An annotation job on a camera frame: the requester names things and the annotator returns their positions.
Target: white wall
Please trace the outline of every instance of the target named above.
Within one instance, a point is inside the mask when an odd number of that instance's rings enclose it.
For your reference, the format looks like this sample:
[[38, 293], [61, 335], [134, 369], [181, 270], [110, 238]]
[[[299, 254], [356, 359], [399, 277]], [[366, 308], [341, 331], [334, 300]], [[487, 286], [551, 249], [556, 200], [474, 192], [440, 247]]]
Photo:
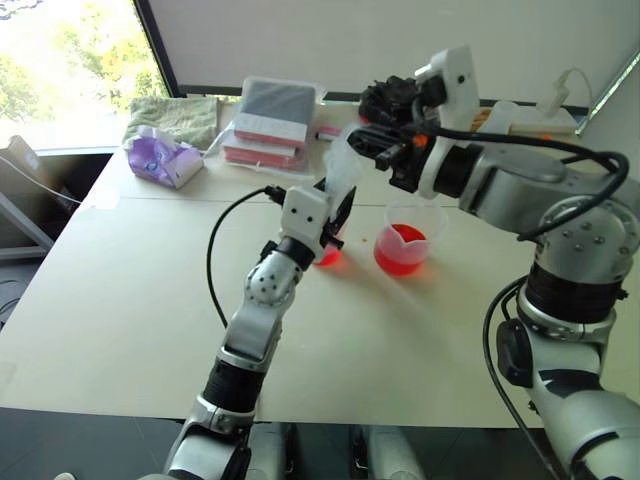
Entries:
[[582, 140], [595, 150], [624, 153], [631, 164], [631, 176], [640, 180], [640, 67], [587, 125]]
[[[638, 0], [150, 3], [179, 84], [240, 86], [266, 75], [361, 92], [466, 43], [481, 98], [536, 101], [571, 66], [600, 91], [640, 43]], [[583, 86], [569, 103], [588, 103]]]

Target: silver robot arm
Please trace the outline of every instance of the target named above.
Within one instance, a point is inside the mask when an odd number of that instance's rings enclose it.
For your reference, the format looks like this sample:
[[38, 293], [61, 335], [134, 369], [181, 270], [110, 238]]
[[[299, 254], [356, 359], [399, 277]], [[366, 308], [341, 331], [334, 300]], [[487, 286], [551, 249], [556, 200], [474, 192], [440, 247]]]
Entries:
[[518, 318], [498, 329], [498, 367], [527, 389], [572, 479], [640, 478], [640, 407], [599, 381], [613, 307], [626, 295], [621, 285], [640, 245], [640, 184], [627, 179], [606, 201], [544, 232], [592, 201], [610, 176], [578, 172], [531, 148], [438, 136], [467, 130], [477, 110], [468, 48], [439, 53], [416, 78], [421, 103], [438, 108], [442, 128], [431, 145], [415, 146], [425, 143], [411, 139], [420, 130], [378, 126], [357, 130], [349, 143], [376, 168], [391, 168], [392, 185], [457, 198], [460, 209], [535, 242]]
[[353, 191], [329, 221], [330, 198], [319, 184], [292, 187], [282, 202], [281, 240], [270, 242], [245, 283], [218, 350], [208, 382], [197, 396], [167, 463], [168, 477], [198, 480], [243, 479], [251, 452], [247, 441], [255, 404], [291, 306], [296, 284], [344, 223]]

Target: red cup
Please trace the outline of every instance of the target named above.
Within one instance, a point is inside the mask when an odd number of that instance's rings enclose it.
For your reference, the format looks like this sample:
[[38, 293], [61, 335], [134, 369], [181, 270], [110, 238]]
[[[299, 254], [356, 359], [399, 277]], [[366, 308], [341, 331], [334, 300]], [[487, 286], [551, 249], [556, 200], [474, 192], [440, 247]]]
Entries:
[[446, 231], [448, 217], [435, 203], [393, 202], [385, 212], [385, 223], [373, 256], [385, 272], [409, 275], [424, 263], [431, 246]]

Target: plastic beaker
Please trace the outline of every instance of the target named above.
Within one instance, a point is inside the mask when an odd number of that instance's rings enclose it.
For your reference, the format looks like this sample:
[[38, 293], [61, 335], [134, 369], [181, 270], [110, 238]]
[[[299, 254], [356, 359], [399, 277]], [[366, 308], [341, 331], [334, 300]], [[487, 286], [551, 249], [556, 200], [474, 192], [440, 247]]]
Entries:
[[385, 211], [385, 227], [373, 250], [376, 262], [391, 275], [415, 272], [448, 225], [449, 218], [437, 203], [392, 202]]

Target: tree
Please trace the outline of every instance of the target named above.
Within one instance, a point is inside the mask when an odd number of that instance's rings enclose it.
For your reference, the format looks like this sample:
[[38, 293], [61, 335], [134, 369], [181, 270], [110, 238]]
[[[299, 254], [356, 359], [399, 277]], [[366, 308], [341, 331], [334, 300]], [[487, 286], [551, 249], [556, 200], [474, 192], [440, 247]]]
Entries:
[[56, 44], [70, 68], [94, 76], [99, 86], [93, 95], [107, 98], [120, 111], [128, 109], [135, 97], [166, 96], [140, 25], [133, 21], [123, 28], [119, 24], [115, 32], [111, 15], [103, 6], [89, 3], [80, 22], [59, 25]]
[[51, 118], [51, 104], [41, 101], [36, 79], [9, 55], [0, 55], [0, 117], [14, 122]]
[[0, 1], [0, 20], [9, 20], [20, 10], [33, 9], [43, 0], [3, 0]]

